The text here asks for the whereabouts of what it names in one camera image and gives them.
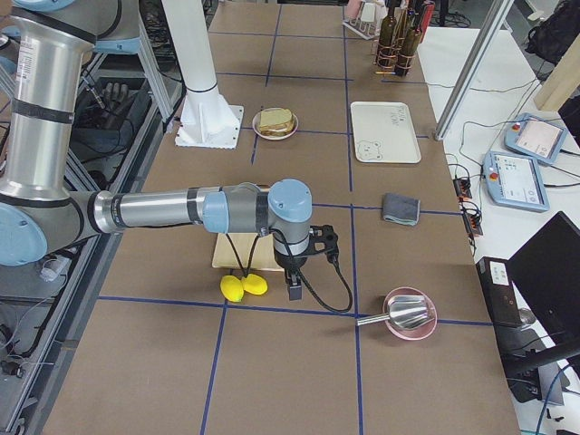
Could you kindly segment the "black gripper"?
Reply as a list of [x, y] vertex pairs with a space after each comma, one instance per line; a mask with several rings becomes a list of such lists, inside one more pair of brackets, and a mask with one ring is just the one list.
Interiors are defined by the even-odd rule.
[[301, 300], [303, 297], [303, 283], [298, 270], [310, 256], [316, 256], [317, 252], [313, 248], [308, 248], [304, 252], [296, 254], [292, 248], [277, 246], [274, 248], [275, 262], [286, 271], [286, 285], [290, 300]]

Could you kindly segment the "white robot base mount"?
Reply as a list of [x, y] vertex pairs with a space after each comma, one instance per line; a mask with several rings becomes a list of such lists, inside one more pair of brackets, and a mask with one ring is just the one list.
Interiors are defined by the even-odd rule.
[[219, 91], [202, 3], [169, 0], [162, 5], [186, 88], [176, 144], [232, 150], [244, 108], [228, 104]]

